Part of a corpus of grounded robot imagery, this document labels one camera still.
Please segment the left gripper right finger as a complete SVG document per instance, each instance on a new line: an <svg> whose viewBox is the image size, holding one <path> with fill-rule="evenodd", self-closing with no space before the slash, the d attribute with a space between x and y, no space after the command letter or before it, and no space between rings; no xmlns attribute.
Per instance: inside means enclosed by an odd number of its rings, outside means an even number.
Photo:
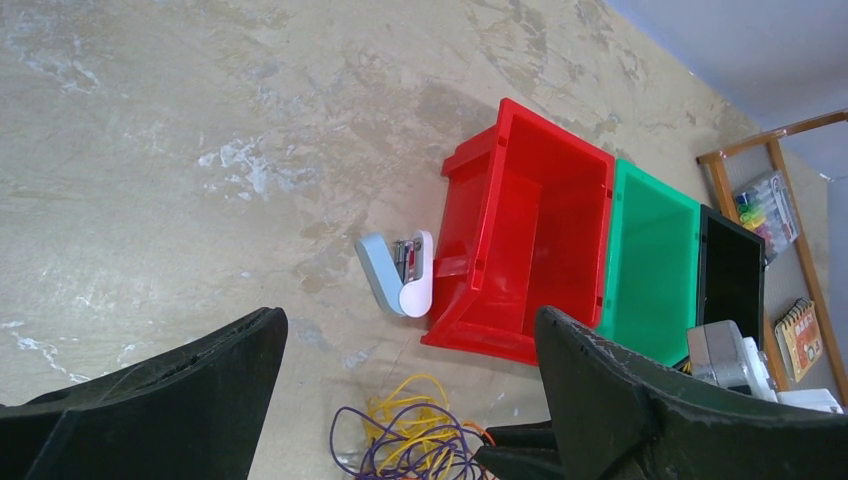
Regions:
<svg viewBox="0 0 848 480"><path fill-rule="evenodd" d="M491 427L500 479L843 479L847 419L710 385L552 306L535 320L550 417Z"/></svg>

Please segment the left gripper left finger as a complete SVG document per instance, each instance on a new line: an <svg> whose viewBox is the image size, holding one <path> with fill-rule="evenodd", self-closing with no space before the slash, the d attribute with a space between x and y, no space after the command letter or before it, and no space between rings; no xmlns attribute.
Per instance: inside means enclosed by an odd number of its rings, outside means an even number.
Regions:
<svg viewBox="0 0 848 480"><path fill-rule="evenodd" d="M1 410L5 479L244 479L288 334L260 308L191 343Z"/></svg>

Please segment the green plastic bin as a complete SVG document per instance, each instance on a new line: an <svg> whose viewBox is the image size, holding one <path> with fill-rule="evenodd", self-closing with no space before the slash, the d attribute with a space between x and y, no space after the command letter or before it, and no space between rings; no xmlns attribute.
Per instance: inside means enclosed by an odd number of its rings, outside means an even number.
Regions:
<svg viewBox="0 0 848 480"><path fill-rule="evenodd" d="M617 160L602 337L667 367L687 355L696 320L701 205Z"/></svg>

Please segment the black plastic bin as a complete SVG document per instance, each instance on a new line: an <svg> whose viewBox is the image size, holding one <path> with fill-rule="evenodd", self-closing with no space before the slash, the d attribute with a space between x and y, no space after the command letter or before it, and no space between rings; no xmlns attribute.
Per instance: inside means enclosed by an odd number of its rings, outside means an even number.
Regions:
<svg viewBox="0 0 848 480"><path fill-rule="evenodd" d="M762 240L718 211L676 209L663 219L665 273L658 361L669 367L687 356L692 326L732 320L745 336L761 335Z"/></svg>

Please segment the red plastic bin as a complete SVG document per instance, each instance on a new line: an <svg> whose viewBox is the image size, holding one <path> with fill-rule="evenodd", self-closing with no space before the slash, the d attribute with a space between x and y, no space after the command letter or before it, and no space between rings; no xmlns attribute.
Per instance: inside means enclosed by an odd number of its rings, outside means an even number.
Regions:
<svg viewBox="0 0 848 480"><path fill-rule="evenodd" d="M537 310L602 320L614 157L516 101L442 166L422 343L535 364Z"/></svg>

